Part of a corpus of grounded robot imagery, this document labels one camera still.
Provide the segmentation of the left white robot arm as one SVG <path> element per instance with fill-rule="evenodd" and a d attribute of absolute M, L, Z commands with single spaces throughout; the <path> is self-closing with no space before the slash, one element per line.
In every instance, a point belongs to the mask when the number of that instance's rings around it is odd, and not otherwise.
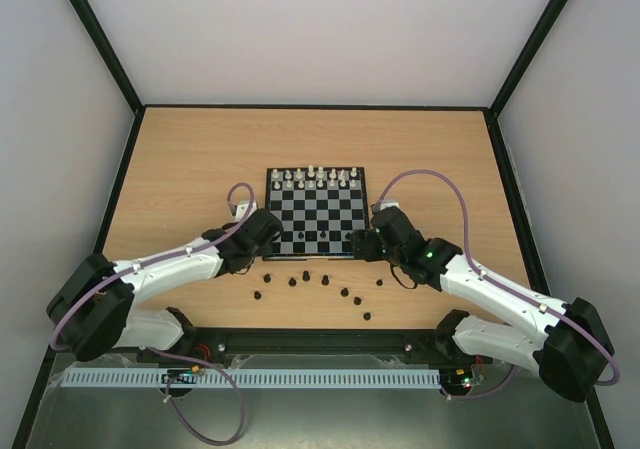
<path fill-rule="evenodd" d="M 265 209 L 223 228 L 210 229 L 177 248 L 133 260 L 87 257 L 49 302 L 54 324 L 50 346 L 80 362 L 112 349 L 139 347 L 162 356 L 190 355 L 197 331 L 178 309 L 142 303 L 186 284 L 236 274 L 253 263 L 282 230 Z"/>

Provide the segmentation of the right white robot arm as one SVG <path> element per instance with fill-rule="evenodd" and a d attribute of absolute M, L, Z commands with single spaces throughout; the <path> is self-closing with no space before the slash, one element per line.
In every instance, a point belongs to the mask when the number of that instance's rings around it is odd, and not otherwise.
<path fill-rule="evenodd" d="M 614 353 L 591 303 L 581 298 L 566 303 L 480 266 L 459 246 L 424 238 L 396 206 L 375 213 L 372 223 L 350 237 L 355 258 L 386 261 L 414 287 L 460 297 L 498 317 L 492 323 L 467 311 L 450 311 L 434 331 L 443 358 L 498 359 L 537 374 L 569 401 L 586 400 Z"/>

